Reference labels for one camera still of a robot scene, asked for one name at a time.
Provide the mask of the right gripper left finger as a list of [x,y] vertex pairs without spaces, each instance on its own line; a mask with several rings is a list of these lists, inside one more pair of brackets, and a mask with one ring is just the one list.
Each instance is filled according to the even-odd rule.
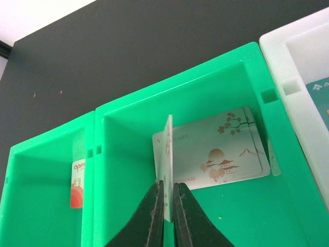
[[122,230],[106,246],[163,246],[164,183],[151,185]]

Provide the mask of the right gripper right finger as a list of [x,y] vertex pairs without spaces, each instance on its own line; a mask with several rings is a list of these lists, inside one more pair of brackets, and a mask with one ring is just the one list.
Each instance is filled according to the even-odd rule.
[[173,185],[175,246],[233,246],[209,220],[185,183]]

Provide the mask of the white pagoda credit card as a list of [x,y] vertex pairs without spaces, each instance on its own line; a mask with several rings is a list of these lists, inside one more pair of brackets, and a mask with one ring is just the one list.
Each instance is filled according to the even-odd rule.
[[164,219],[173,221],[173,116],[168,116],[162,132],[152,136],[156,181],[163,181]]

